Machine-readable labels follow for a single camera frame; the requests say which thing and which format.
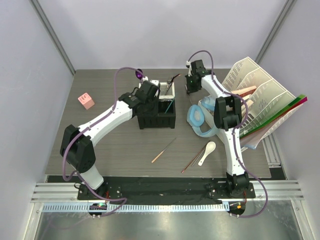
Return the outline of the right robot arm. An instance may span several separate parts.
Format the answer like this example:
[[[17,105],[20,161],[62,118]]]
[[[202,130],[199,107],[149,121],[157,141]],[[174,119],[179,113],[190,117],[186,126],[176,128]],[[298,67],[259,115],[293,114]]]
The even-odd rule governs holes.
[[[201,105],[194,104],[189,108],[186,120],[199,137],[209,138],[218,133],[222,135],[227,157],[225,190],[230,197],[241,196],[250,183],[248,173],[242,167],[238,128],[242,122],[241,99],[223,87],[216,75],[204,67],[202,60],[187,61],[186,67],[186,92],[191,94],[205,89],[209,93],[208,97],[202,99]],[[203,109],[213,112],[213,127],[206,132],[200,129],[205,122]]]

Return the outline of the purple iridescent spoon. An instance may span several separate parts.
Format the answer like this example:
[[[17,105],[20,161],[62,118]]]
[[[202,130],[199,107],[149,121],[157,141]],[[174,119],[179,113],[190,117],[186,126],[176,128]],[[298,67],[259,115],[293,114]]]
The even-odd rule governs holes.
[[[139,80],[141,80],[141,79],[144,77],[143,71],[142,71],[140,68],[138,68],[138,69],[135,71],[135,76],[136,76]]]

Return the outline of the rose gold chopstick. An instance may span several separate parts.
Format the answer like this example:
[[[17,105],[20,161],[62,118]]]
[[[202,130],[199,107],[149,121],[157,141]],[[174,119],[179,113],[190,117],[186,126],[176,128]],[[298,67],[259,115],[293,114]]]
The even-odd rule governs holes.
[[[172,143],[176,140],[177,138],[174,138],[152,161],[151,163],[153,164],[171,145]]]

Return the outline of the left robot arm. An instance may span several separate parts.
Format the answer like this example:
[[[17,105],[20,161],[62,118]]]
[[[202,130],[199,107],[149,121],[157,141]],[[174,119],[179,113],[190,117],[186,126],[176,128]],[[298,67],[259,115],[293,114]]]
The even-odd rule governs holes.
[[[151,113],[157,106],[160,93],[158,80],[146,80],[132,92],[122,94],[108,110],[78,127],[65,128],[60,154],[65,163],[75,169],[89,187],[89,194],[100,200],[107,192],[104,179],[95,161],[95,146],[113,129],[122,123],[145,113]]]

